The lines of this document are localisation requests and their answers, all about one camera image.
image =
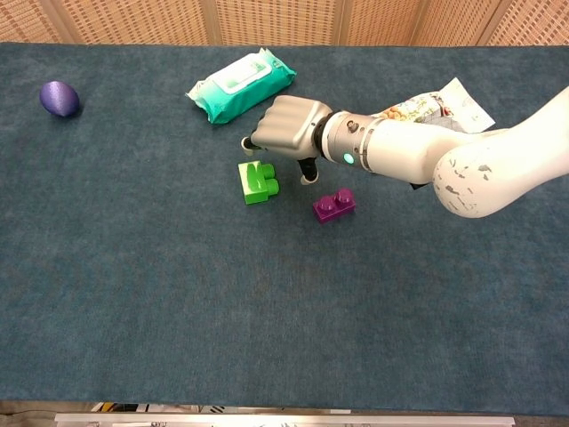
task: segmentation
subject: plastic bag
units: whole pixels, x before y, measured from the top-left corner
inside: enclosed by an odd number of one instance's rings
[[[439,125],[463,133],[480,133],[494,125],[458,78],[438,92],[413,96],[372,116]]]

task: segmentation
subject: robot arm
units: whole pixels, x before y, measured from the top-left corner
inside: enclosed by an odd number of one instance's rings
[[[414,188],[432,182],[449,211],[478,218],[569,173],[569,87],[520,125],[478,134],[333,112],[283,95],[241,144],[247,154],[267,149],[296,159],[305,184],[318,178],[318,156]]]

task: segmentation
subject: purple egg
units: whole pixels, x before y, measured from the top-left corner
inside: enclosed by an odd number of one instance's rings
[[[79,110],[79,95],[70,85],[63,82],[49,82],[42,86],[39,100],[50,113],[67,117]]]

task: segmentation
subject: wet wipes package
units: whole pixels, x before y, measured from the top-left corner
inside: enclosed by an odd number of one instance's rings
[[[225,124],[290,85],[296,71],[269,49],[249,53],[198,81],[186,95],[213,124]]]

